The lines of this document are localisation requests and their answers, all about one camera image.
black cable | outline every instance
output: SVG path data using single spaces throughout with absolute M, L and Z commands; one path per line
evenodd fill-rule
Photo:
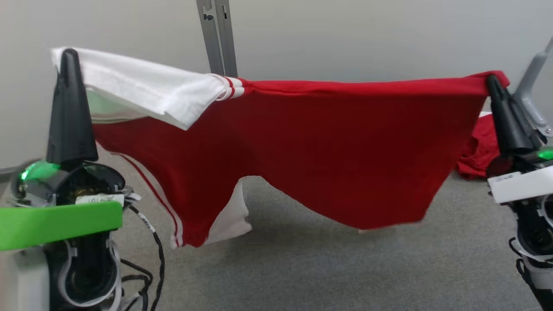
M 159 240 L 159 236 L 157 232 L 154 232 L 154 239 L 155 243 L 158 245 L 158 252 L 159 252 L 159 282 L 158 287 L 155 290 L 155 299 L 152 303 L 152 308 L 150 311 L 155 311 L 155 307 L 157 307 L 159 298 L 161 297 L 161 288 L 163 287 L 163 280 L 165 279 L 165 256 L 163 255 L 163 246 L 161 246 L 161 241 Z
M 522 276 L 522 279 L 524 280 L 524 282 L 526 282 L 526 284 L 530 285 L 530 283 L 528 283 L 528 280 L 526 278 L 526 270 L 524 269 L 524 261 L 519 258 L 517 259 L 517 263 L 515 264 L 516 267 L 517 267 L 517 271 L 520 273 L 520 276 Z
M 522 254 L 520 254 L 513 246 L 513 241 L 516 240 L 516 239 L 517 238 L 515 238 L 515 237 L 512 237 L 512 238 L 509 239 L 509 247 L 511 248 L 511 250 L 513 252 L 515 252 L 515 254 L 519 255 L 519 257 L 522 257 Z
M 140 296 L 142 296 L 142 311 L 148 311 L 148 293 L 140 292 Z
M 159 236 L 158 236 L 158 233 L 155 232 L 154 228 L 152 227 L 152 225 L 150 224 L 150 222 L 146 219 L 146 217 L 140 213 L 137 208 L 135 208 L 133 205 L 128 205 L 128 207 L 135 213 L 137 214 L 141 219 L 142 221 L 146 224 L 146 226 L 148 227 L 148 229 L 150 229 L 150 231 L 152 232 L 152 234 L 154 235 L 154 240 L 155 240 L 155 243 L 158 245 L 158 255 L 159 255 L 159 261 L 160 261 L 160 264 L 159 264 L 159 282 L 158 282 L 158 287 L 157 289 L 155 290 L 155 299 L 154 299 L 154 302 L 152 303 L 152 307 L 150 308 L 150 311 L 155 311 L 157 305 L 158 305 L 158 302 L 159 302 L 159 298 L 161 297 L 161 289 L 163 288 L 163 280 L 165 279 L 165 256 L 163 254 L 163 246 L 161 245 L 161 241 L 159 240 Z M 121 260 L 122 263 L 124 263 L 125 265 L 129 266 L 129 267 L 132 267 L 132 268 L 135 268 L 129 264 L 132 264 L 134 266 L 136 266 L 135 264 L 131 263 L 131 262 L 128 262 L 126 261 L 123 262 L 123 260 Z M 148 274 L 149 271 L 147 271 L 146 269 L 143 269 L 144 271 L 141 271 L 142 273 L 144 274 Z
M 129 306 L 125 309 L 125 311 L 130 311 L 130 309 L 134 306 L 134 304 L 137 302 L 138 298 L 134 298 L 133 301 L 129 304 Z
M 151 284 L 152 284 L 152 280 L 147 277 L 147 276 L 143 276 L 141 274 L 130 274 L 128 276 L 124 276 L 122 279 L 121 279 L 121 282 L 126 282 L 126 281 L 135 281 L 135 280 L 138 280 L 138 279 L 141 279 L 144 281 L 144 288 L 148 288 Z
M 130 262 L 128 260 L 125 260 L 125 259 L 121 259 L 121 263 L 135 269 L 136 271 L 139 271 L 139 272 L 142 272 L 142 273 L 146 274 L 150 278 L 150 280 L 154 279 L 154 276 L 152 275 L 152 273 L 150 271 L 144 269 L 143 267 L 141 267 L 141 266 L 139 266 L 135 263 L 132 263 L 132 262 Z

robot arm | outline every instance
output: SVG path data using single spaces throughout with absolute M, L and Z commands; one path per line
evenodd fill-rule
M 155 310 L 165 270 L 161 242 L 133 206 L 139 196 L 116 170 L 97 160 L 79 56 L 66 49 L 54 91 L 46 160 L 21 166 L 11 183 L 15 207 L 0 209 L 0 224 L 6 223 L 0 228 L 0 250 L 28 247 L 8 260 L 8 310 L 119 311 L 139 297 L 147 310 L 153 275 L 121 259 L 111 239 L 125 208 L 146 223 L 158 245 L 160 280 L 150 309 Z M 143 275 L 123 277 L 121 263 Z M 143 289 L 123 297 L 122 282 L 135 279 L 144 281 Z
M 506 168 L 488 179 L 491 195 L 517 216 L 517 236 L 509 246 L 521 257 L 517 270 L 543 310 L 553 310 L 553 148 L 544 146 L 553 129 L 530 92 L 552 48 L 553 38 L 534 57 L 514 95 L 496 77 L 487 80 L 500 150 L 488 171 Z

sticker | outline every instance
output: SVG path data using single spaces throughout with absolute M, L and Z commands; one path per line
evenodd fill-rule
M 502 182 L 502 181 L 507 180 L 507 179 L 511 179 L 511 178 L 513 178 L 515 176 L 519 176 L 519 175 L 522 175 L 522 173 L 521 172 L 514 172 L 514 173 L 509 173 L 509 174 L 505 174 L 505 175 L 501 175 L 501 176 L 488 178 L 488 183 L 491 186 L 495 183 L 499 183 L 499 182 Z
M 84 204 L 84 203 L 98 203 L 98 202 L 109 202 L 116 201 L 123 206 L 125 202 L 124 194 L 96 194 L 96 195 L 83 195 L 78 196 L 75 200 L 75 204 Z

carpet floor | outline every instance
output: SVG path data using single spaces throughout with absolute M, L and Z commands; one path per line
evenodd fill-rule
M 169 218 L 138 173 L 106 152 L 101 162 L 143 197 L 136 207 L 164 244 L 157 310 L 539 310 L 507 245 L 514 216 L 493 202 L 485 182 L 452 174 L 422 222 L 359 234 L 252 177 L 244 187 L 250 233 L 172 250 Z M 370 208 L 393 206 L 390 198 Z M 122 258 L 157 272 L 156 244 L 132 212 L 116 241 Z M 126 291 L 139 287 L 129 283 Z

red cloth pile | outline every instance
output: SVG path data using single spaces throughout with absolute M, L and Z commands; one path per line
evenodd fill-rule
M 499 156 L 497 137 L 492 115 L 478 118 L 470 140 L 461 152 L 457 172 L 462 178 L 473 180 L 486 178 L 486 169 Z

